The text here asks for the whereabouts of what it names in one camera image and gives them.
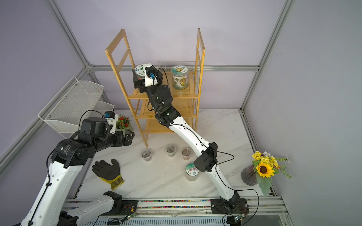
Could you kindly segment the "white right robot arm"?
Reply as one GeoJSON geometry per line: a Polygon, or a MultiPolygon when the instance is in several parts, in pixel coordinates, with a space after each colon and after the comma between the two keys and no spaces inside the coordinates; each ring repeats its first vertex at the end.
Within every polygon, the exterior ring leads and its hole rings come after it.
{"type": "Polygon", "coordinates": [[[222,174],[217,160],[217,143],[203,139],[174,108],[170,87],[163,84],[163,73],[159,69],[146,64],[141,70],[132,69],[132,72],[134,88],[140,93],[146,93],[155,112],[155,119],[179,135],[192,148],[197,155],[194,165],[209,176],[219,192],[225,211],[236,212],[240,203],[239,191],[233,189],[222,174]]]}

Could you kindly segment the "sunflower bouquet in vase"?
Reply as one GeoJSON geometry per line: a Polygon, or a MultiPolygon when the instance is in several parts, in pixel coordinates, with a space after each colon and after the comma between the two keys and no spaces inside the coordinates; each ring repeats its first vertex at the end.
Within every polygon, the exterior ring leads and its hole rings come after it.
{"type": "Polygon", "coordinates": [[[271,192],[272,178],[281,173],[286,178],[292,176],[287,172],[287,166],[280,165],[280,162],[289,162],[288,157],[277,158],[268,152],[256,151],[252,155],[251,165],[245,167],[241,172],[242,181],[248,186],[258,185],[263,196],[268,197],[271,192]]]}

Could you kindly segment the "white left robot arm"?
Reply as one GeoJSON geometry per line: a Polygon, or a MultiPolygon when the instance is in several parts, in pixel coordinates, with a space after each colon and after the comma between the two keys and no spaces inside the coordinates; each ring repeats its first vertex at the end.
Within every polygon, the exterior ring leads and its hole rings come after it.
{"type": "Polygon", "coordinates": [[[72,211],[62,207],[71,187],[87,161],[109,147],[132,144],[134,132],[117,131],[111,117],[90,117],[79,124],[70,138],[60,141],[46,160],[47,177],[21,226],[82,226],[103,215],[117,215],[124,209],[122,196],[105,192],[100,198],[72,211]]]}

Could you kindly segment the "green-lid sunflower seed jar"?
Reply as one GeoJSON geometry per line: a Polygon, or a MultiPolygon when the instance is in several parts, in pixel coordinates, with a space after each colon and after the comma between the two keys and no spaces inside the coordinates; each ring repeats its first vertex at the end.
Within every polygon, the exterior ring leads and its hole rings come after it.
{"type": "Polygon", "coordinates": [[[175,89],[185,89],[189,86],[189,70],[186,66],[174,66],[171,75],[175,89]]]}

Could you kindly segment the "small clear seed cup right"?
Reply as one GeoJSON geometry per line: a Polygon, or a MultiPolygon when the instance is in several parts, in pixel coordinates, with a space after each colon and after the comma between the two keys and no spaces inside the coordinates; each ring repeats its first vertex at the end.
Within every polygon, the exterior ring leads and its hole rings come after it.
{"type": "Polygon", "coordinates": [[[189,160],[191,158],[192,155],[192,150],[189,147],[185,147],[184,149],[182,149],[182,157],[183,160],[189,160]]]}

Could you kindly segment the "small clear seed cup middle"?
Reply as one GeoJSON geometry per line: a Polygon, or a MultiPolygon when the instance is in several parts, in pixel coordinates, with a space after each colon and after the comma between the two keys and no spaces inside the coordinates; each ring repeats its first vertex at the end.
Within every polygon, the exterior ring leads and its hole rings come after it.
{"type": "Polygon", "coordinates": [[[175,145],[173,144],[169,144],[167,147],[166,147],[166,153],[169,157],[174,157],[175,154],[176,154],[176,147],[175,145]]]}

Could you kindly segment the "bamboo three-tier shelf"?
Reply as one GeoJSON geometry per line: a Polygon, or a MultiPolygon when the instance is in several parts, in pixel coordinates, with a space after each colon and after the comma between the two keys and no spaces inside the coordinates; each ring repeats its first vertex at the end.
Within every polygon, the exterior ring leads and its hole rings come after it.
{"type": "Polygon", "coordinates": [[[206,48],[197,32],[195,66],[174,66],[169,72],[152,64],[135,65],[126,31],[121,29],[105,49],[106,56],[140,130],[144,144],[149,134],[170,133],[177,116],[196,131],[205,66],[206,48]],[[127,59],[132,64],[134,90],[128,94],[120,72],[127,59]]]}

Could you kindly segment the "seed jar with floral lid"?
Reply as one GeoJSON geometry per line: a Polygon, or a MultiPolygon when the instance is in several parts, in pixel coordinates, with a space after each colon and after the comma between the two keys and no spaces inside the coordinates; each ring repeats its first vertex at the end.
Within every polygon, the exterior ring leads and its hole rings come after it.
{"type": "Polygon", "coordinates": [[[185,167],[185,177],[188,181],[196,181],[199,177],[199,169],[194,163],[190,163],[185,167]]]}

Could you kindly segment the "small clear seed cup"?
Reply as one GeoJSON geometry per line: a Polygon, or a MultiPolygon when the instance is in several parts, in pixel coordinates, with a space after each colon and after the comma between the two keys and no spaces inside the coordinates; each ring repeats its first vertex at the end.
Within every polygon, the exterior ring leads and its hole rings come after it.
{"type": "Polygon", "coordinates": [[[152,160],[152,151],[149,150],[149,149],[146,149],[144,150],[142,153],[141,153],[141,157],[144,161],[146,162],[149,162],[152,160]]]}
{"type": "Polygon", "coordinates": [[[184,149],[182,149],[182,157],[183,160],[189,160],[191,158],[192,155],[192,150],[189,147],[185,147],[184,149]]]}
{"type": "Polygon", "coordinates": [[[176,154],[176,147],[175,145],[173,144],[169,144],[167,147],[166,147],[166,153],[169,157],[174,157],[175,154],[176,154]]]}

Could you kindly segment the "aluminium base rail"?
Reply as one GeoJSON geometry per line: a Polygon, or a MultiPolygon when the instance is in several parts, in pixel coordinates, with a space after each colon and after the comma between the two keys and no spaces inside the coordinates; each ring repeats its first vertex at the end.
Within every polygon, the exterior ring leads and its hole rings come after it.
{"type": "Polygon", "coordinates": [[[250,226],[265,219],[268,225],[292,226],[291,217],[280,196],[247,197],[228,211],[216,198],[156,198],[116,199],[115,210],[102,211],[99,216],[86,210],[98,199],[68,199],[61,213],[61,225],[78,216],[78,226],[138,226],[138,225],[242,225],[250,226]]]}

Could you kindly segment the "black and yellow glove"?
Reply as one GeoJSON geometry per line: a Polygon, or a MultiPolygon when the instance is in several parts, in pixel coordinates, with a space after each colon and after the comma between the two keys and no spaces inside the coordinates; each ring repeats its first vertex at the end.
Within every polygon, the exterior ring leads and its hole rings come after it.
{"type": "Polygon", "coordinates": [[[110,184],[112,191],[124,183],[120,165],[116,159],[112,159],[111,163],[108,163],[105,160],[96,161],[92,165],[92,171],[97,177],[110,184]]]}

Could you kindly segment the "white mesh wall basket rack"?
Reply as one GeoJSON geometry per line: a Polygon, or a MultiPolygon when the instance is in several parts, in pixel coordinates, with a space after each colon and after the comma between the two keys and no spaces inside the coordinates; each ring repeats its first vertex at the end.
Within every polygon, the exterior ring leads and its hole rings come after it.
{"type": "Polygon", "coordinates": [[[101,100],[104,86],[72,77],[54,98],[38,113],[38,117],[63,138],[78,130],[80,119],[99,117],[114,110],[114,105],[101,100]]]}

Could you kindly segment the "seed jar with red base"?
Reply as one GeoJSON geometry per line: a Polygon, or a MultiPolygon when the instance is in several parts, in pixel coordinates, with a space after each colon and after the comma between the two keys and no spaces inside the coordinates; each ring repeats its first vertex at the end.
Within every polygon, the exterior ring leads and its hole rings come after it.
{"type": "Polygon", "coordinates": [[[138,65],[135,67],[135,73],[138,80],[143,80],[145,78],[145,69],[144,64],[138,65]]]}

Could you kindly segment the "small clear seed cup left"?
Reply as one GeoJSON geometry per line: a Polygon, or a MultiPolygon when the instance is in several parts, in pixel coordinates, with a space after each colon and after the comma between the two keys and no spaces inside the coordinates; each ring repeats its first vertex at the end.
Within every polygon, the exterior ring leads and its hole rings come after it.
{"type": "Polygon", "coordinates": [[[149,150],[149,149],[146,149],[144,150],[142,153],[141,153],[141,157],[144,161],[146,162],[149,162],[152,160],[152,151],[149,150]]]}

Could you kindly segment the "green pot with red flowers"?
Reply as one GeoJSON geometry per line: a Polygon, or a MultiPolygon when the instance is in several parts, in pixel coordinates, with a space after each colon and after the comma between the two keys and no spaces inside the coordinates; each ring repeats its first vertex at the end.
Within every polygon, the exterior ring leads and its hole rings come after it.
{"type": "Polygon", "coordinates": [[[126,131],[126,130],[130,130],[132,132],[134,131],[131,125],[131,120],[129,117],[120,115],[116,123],[116,131],[126,131]]]}

